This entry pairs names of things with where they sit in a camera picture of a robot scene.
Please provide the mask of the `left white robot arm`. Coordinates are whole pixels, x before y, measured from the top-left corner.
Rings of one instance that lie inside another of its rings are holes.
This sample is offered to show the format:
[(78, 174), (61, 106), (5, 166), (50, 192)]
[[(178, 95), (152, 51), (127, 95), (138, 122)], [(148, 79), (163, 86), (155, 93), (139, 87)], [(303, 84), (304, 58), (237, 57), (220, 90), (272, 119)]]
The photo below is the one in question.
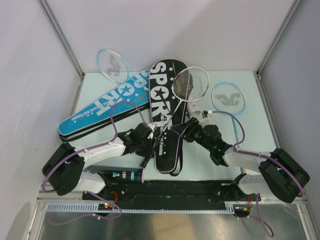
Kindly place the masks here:
[(58, 196), (82, 191), (92, 192), (101, 200), (107, 199), (111, 194), (107, 179), (85, 169), (127, 154), (149, 157), (156, 129), (154, 123), (142, 122), (135, 129), (119, 132), (111, 140), (97, 145), (73, 147), (68, 142), (61, 144), (42, 168), (45, 176), (42, 191), (45, 192), (45, 185), (50, 183)]

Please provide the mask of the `black racket cover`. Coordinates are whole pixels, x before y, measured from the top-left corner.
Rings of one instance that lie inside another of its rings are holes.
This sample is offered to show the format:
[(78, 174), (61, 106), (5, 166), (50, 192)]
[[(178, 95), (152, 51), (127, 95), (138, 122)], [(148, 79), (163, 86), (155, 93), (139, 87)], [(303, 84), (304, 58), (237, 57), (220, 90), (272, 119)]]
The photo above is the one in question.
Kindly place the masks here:
[(167, 58), (156, 62), (149, 72), (149, 102), (155, 135), (160, 140), (154, 150), (157, 172), (177, 176), (183, 166), (183, 140), (170, 127), (185, 121), (187, 104), (179, 104), (172, 92), (172, 83), (187, 65), (178, 59)]

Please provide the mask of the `black shuttlecock tube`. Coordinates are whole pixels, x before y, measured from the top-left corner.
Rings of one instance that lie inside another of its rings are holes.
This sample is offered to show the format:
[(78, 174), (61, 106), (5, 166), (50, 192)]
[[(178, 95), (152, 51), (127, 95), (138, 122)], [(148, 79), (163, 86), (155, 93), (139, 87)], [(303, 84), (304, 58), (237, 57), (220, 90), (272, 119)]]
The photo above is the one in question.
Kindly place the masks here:
[(89, 173), (97, 173), (111, 183), (143, 183), (143, 170), (141, 168), (92, 166), (84, 170)]

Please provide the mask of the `blue racket cover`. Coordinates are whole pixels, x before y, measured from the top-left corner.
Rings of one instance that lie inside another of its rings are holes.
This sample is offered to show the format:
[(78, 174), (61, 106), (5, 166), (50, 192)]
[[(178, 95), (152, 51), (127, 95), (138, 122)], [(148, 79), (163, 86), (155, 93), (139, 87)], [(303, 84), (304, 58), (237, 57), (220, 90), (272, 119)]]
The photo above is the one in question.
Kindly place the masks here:
[(130, 77), (98, 99), (63, 120), (58, 125), (59, 137), (71, 142), (96, 132), (138, 112), (150, 108), (149, 73), (146, 69)]

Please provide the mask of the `white frame racket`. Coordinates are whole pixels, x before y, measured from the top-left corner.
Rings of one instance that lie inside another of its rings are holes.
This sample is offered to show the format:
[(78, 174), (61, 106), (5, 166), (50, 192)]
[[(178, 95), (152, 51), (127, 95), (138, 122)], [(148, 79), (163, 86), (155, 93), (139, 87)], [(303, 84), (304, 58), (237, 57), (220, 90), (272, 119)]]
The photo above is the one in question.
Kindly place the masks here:
[(179, 100), (173, 114), (182, 102), (191, 103), (201, 99), (208, 91), (209, 80), (208, 72), (197, 66), (179, 72), (171, 85), (173, 95)]

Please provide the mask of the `white shuttlecock tube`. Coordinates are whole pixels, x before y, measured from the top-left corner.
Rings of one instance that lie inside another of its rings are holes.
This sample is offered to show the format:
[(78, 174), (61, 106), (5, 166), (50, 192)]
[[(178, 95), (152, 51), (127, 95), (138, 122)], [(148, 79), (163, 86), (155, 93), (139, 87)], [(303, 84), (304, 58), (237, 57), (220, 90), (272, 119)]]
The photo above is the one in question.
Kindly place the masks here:
[(196, 101), (189, 101), (186, 105), (187, 115), (189, 118), (198, 117), (201, 114)]

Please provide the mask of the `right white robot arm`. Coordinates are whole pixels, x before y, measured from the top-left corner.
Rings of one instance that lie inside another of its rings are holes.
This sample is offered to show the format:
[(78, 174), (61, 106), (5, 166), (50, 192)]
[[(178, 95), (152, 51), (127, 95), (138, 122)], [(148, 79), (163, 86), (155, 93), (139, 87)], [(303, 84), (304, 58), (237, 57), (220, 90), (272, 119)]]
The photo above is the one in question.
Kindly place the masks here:
[(292, 203), (310, 181), (309, 174), (282, 148), (271, 152), (235, 149), (223, 141), (216, 125), (201, 126), (194, 117), (170, 129), (186, 142), (196, 142), (208, 150), (217, 166), (239, 167), (257, 173), (244, 174), (231, 187), (232, 197), (238, 201), (249, 194), (272, 194), (285, 203)]

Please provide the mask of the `light blue racket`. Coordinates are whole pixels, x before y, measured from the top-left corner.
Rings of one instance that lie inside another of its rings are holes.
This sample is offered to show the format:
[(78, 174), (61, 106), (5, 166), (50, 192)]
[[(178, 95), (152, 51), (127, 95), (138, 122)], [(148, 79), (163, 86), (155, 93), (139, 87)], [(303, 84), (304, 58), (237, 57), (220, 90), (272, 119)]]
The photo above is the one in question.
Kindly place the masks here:
[(103, 75), (118, 85), (133, 79), (126, 60), (113, 50), (107, 48), (99, 50), (96, 54), (96, 63)]
[(220, 82), (211, 92), (211, 101), (217, 111), (228, 112), (233, 116), (242, 114), (247, 105), (245, 95), (232, 82)]

